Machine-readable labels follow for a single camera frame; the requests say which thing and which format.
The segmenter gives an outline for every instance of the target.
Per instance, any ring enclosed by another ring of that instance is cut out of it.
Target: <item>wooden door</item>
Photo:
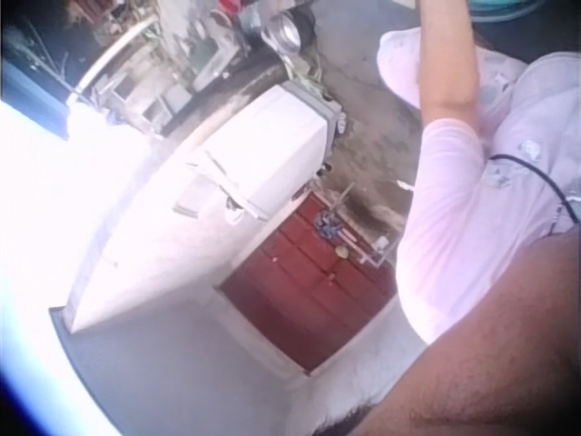
[[[310,195],[222,284],[238,310],[306,372],[343,347],[396,293],[390,265],[361,265],[354,253],[341,259],[318,236],[313,223],[323,207]]]

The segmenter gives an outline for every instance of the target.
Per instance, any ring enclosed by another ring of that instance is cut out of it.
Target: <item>black cable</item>
[[[511,156],[510,154],[496,154],[496,155],[494,155],[494,156],[492,156],[490,158],[491,161],[499,161],[499,160],[502,160],[502,159],[505,159],[505,160],[508,160],[508,161],[512,161],[512,162],[516,162],[517,164],[521,164],[522,166],[524,166],[528,170],[530,170],[533,173],[535,173],[536,175],[538,175],[545,182],[547,182],[547,184],[553,189],[553,191],[555,191],[556,195],[561,200],[561,204],[563,204],[563,206],[566,208],[566,211],[569,213],[569,216],[571,217],[571,220],[573,221],[573,223],[574,224],[579,224],[579,219],[577,218],[577,216],[575,214],[575,211],[573,210],[573,207],[567,201],[567,199],[566,199],[565,194],[563,193],[563,191],[561,191],[561,189],[556,185],[556,183],[553,182],[553,179],[551,179],[548,175],[546,175],[541,170],[539,170],[538,168],[536,168],[533,164],[528,163],[526,161],[523,161],[522,159],[519,159],[519,158],[517,158],[515,156]]]

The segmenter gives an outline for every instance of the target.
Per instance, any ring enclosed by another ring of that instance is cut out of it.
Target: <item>metal pot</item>
[[[273,16],[266,31],[274,49],[281,55],[298,55],[315,36],[312,21],[301,11],[290,9]]]

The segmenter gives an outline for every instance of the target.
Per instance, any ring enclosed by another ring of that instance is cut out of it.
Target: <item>metal pipe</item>
[[[76,102],[78,95],[82,94],[87,86],[95,79],[99,73],[129,44],[133,39],[139,36],[150,25],[158,20],[156,15],[151,15],[143,21],[137,23],[125,32],[117,41],[113,43],[106,51],[95,61],[89,70],[84,74],[74,89],[74,93],[66,99],[66,105],[71,106]]]

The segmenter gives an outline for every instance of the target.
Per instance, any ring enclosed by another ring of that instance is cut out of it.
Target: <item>person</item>
[[[475,46],[466,0],[420,4],[378,67],[424,125],[396,276],[428,350],[379,406],[315,434],[369,411],[353,434],[529,434],[581,397],[580,56],[526,65]]]
[[[581,57],[527,66],[475,47],[466,0],[421,6],[421,31],[384,35],[378,66],[425,126],[396,277],[410,324],[430,344],[520,252],[578,222]],[[505,155],[521,163],[496,159]]]

